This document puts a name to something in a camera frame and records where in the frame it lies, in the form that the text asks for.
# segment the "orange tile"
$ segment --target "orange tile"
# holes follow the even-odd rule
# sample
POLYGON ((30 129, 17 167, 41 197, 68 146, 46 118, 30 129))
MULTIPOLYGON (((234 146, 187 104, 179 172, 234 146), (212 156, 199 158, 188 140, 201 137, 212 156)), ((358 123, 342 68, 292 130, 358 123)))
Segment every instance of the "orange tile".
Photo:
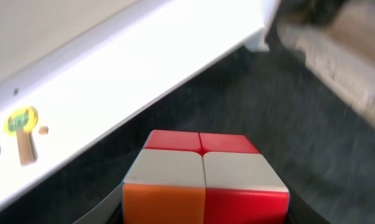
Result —
POLYGON ((123 185, 125 224, 202 224, 205 189, 123 185))

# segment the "brown wooden handle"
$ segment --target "brown wooden handle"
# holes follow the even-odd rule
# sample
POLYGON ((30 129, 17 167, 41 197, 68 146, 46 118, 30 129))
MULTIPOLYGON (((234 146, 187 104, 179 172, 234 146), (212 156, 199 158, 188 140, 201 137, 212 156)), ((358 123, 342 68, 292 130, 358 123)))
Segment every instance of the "brown wooden handle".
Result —
POLYGON ((20 164, 22 166, 35 161, 34 149, 31 143, 31 134, 20 130, 16 133, 17 145, 19 146, 20 164))

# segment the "dark floor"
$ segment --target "dark floor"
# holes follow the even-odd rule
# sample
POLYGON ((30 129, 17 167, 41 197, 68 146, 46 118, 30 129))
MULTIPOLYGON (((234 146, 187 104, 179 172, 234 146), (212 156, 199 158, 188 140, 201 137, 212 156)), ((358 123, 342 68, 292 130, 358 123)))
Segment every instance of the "dark floor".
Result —
POLYGON ((93 146, 0 223, 72 223, 121 182, 152 129, 244 134, 327 220, 375 223, 375 131, 290 53, 245 49, 93 146))

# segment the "white tile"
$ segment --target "white tile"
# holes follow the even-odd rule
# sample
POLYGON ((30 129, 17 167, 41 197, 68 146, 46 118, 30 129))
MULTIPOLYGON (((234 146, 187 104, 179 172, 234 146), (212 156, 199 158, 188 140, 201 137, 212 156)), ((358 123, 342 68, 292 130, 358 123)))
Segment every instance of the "white tile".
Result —
POLYGON ((203 160, 207 188, 288 192, 260 154, 209 152, 203 160))
POLYGON ((205 188, 202 157, 195 152, 143 149, 124 183, 205 188))

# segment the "toy cube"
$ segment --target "toy cube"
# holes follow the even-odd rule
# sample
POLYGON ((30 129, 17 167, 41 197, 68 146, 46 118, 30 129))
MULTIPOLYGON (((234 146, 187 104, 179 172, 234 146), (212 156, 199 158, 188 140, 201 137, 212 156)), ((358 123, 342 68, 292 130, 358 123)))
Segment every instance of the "toy cube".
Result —
POLYGON ((289 191, 260 154, 204 155, 204 224, 281 224, 289 191))
POLYGON ((153 130, 144 149, 192 151, 202 154, 200 135, 184 131, 153 130))
POLYGON ((122 189, 125 224, 203 223, 205 178, 195 152, 143 149, 122 189))
POLYGON ((259 151, 249 142, 247 137, 237 134, 200 133, 204 154, 207 152, 242 152, 257 153, 259 151))

